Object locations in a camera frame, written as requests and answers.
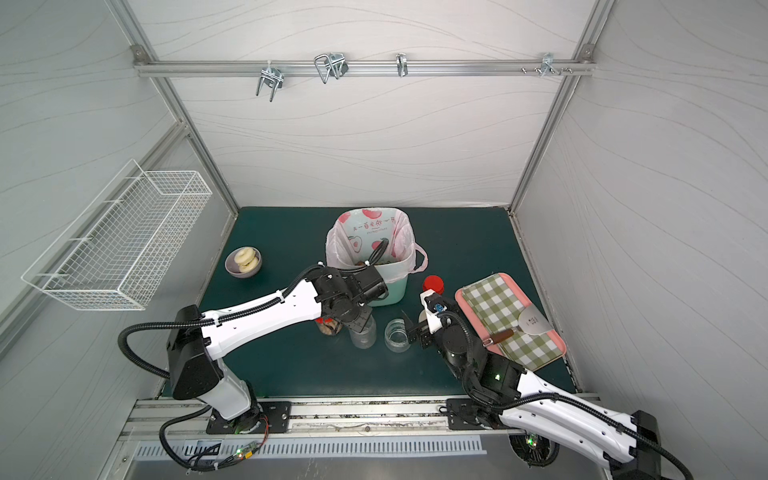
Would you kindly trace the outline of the beige lid glass peanut jar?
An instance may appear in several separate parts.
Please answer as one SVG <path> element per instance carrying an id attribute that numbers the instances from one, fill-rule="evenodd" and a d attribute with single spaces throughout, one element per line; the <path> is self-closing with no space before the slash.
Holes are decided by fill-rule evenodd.
<path id="1" fill-rule="evenodd" d="M 385 327 L 384 339 L 386 347 L 393 353 L 404 353 L 410 348 L 405 320 L 396 318 Z"/>

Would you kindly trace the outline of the red lid peanut jar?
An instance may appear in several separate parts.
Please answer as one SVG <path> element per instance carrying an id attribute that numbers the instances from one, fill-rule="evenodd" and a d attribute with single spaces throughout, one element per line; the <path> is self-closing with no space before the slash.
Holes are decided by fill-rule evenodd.
<path id="1" fill-rule="evenodd" d="M 335 336 L 340 333 L 343 326 L 338 321 L 331 318 L 319 318 L 316 320 L 318 330 L 327 336 Z"/>
<path id="2" fill-rule="evenodd" d="M 377 339 L 377 325 L 374 317 L 370 317 L 360 332 L 349 331 L 352 345 L 358 349 L 371 348 Z"/>

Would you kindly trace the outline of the red jar lid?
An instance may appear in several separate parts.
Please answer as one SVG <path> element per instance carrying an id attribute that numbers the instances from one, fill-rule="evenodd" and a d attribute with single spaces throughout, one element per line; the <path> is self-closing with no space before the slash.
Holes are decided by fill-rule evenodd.
<path id="1" fill-rule="evenodd" d="M 442 295 L 445 291 L 444 280 L 437 275 L 427 276 L 422 283 L 422 291 L 426 292 L 432 290 L 433 292 Z"/>

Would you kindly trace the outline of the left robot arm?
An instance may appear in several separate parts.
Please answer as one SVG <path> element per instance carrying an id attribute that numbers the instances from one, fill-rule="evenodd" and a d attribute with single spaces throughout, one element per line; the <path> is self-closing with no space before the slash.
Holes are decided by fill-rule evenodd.
<path id="1" fill-rule="evenodd" d="M 375 267 L 388 247 L 388 240 L 381 240 L 362 265 L 349 269 L 312 265 L 287 287 L 250 302 L 206 312 L 192 304 L 180 309 L 173 322 L 145 322 L 123 329 L 117 345 L 131 363 L 168 380 L 175 399 L 197 399 L 204 404 L 200 410 L 161 425 L 159 441 L 165 453 L 186 471 L 205 473 L 238 465 L 258 452 L 264 444 L 251 442 L 222 460 L 204 464 L 203 457 L 213 454 L 213 448 L 183 458 L 170 446 L 166 433 L 169 427 L 208 412 L 218 414 L 239 433 L 265 427 L 268 416 L 253 389 L 226 366 L 225 357 L 251 341 L 298 323 L 330 319 L 344 326 L 355 324 L 371 302 L 388 294 Z M 154 330 L 170 333 L 167 368 L 142 359 L 129 345 L 130 335 Z"/>

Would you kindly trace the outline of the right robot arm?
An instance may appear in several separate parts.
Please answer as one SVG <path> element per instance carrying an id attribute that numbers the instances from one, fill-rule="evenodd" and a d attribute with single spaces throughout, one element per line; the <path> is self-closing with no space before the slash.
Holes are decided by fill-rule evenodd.
<path id="1" fill-rule="evenodd" d="M 668 462 L 684 478 L 692 471 L 661 444 L 656 418 L 624 414 L 570 394 L 480 343 L 468 321 L 450 310 L 437 326 L 405 322 L 409 342 L 433 346 L 465 394 L 444 408 L 451 428 L 510 431 L 513 452 L 544 468 L 561 448 L 593 461 L 613 479 L 660 479 Z"/>

